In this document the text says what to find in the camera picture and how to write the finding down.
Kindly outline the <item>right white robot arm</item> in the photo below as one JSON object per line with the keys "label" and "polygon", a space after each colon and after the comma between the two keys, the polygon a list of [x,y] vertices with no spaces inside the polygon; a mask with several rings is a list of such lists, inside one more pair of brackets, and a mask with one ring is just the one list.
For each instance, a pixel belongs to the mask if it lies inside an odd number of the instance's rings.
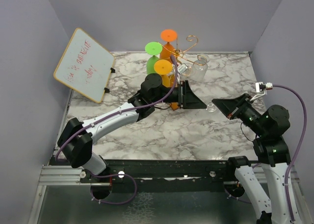
{"label": "right white robot arm", "polygon": [[255,134],[253,149],[264,172],[268,192],[257,180],[247,157],[228,159],[225,174],[240,182],[255,210],[258,224],[300,224],[301,216],[293,193],[292,160],[282,135],[290,127],[288,110],[272,105],[263,114],[253,108],[245,93],[234,99],[213,99],[212,103],[229,119],[239,119]]}

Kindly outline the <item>yellow plastic goblet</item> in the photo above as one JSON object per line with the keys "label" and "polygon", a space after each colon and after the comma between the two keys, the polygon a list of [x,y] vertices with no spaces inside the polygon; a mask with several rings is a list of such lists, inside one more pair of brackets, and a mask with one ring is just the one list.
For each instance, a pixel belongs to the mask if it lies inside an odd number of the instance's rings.
{"label": "yellow plastic goblet", "polygon": [[165,87],[170,87],[170,85],[171,85],[168,74],[171,73],[172,69],[173,69],[172,63],[170,63],[167,60],[161,59],[161,60],[158,60],[154,64],[154,71],[161,76],[162,84]]}

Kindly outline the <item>green plastic goblet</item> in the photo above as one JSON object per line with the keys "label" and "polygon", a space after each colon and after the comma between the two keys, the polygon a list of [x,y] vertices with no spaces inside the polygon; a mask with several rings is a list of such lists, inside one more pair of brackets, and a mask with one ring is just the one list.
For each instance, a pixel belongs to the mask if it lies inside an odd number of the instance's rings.
{"label": "green plastic goblet", "polygon": [[154,70],[154,64],[159,60],[158,55],[162,51],[162,45],[159,42],[149,42],[145,46],[145,52],[149,54],[151,57],[147,61],[146,72],[147,75],[151,73],[156,73]]}

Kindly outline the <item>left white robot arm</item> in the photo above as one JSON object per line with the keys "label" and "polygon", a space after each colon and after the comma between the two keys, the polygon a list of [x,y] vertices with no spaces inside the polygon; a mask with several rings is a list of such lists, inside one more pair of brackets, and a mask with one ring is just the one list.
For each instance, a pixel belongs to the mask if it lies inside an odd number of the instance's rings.
{"label": "left white robot arm", "polygon": [[187,80],[177,86],[165,87],[158,74],[149,74],[141,84],[139,91],[117,109],[101,116],[79,121],[70,119],[64,127],[57,145],[55,156],[63,153],[72,168],[83,167],[91,172],[98,182],[108,178],[106,163],[100,155],[92,151],[92,146],[107,134],[147,118],[155,111],[155,104],[177,103],[181,109],[205,109],[206,104],[198,98]]}

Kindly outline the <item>clear round wine glass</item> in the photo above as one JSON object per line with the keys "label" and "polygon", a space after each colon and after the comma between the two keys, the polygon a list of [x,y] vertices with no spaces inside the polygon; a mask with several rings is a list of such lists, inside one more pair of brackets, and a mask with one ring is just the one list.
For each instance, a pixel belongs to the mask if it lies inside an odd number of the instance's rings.
{"label": "clear round wine glass", "polygon": [[192,65],[183,63],[178,67],[178,72],[182,76],[190,77],[193,75]]}

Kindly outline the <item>orange plastic goblet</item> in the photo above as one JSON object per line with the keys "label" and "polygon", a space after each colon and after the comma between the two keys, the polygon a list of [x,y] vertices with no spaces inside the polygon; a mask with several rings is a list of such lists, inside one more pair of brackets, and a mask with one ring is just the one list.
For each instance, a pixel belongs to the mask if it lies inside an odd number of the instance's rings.
{"label": "orange plastic goblet", "polygon": [[159,58],[171,62],[170,56],[175,49],[171,42],[177,40],[177,33],[172,29],[165,29],[161,32],[160,37],[165,44],[162,47]]}

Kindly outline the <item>clear patterned stemmed glass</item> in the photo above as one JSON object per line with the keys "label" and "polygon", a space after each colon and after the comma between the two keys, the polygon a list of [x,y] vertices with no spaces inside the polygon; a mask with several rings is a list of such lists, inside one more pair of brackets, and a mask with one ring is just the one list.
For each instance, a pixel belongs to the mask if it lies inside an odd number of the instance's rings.
{"label": "clear patterned stemmed glass", "polygon": [[197,60],[193,62],[191,79],[201,81],[208,70],[209,59],[204,55],[197,55]]}

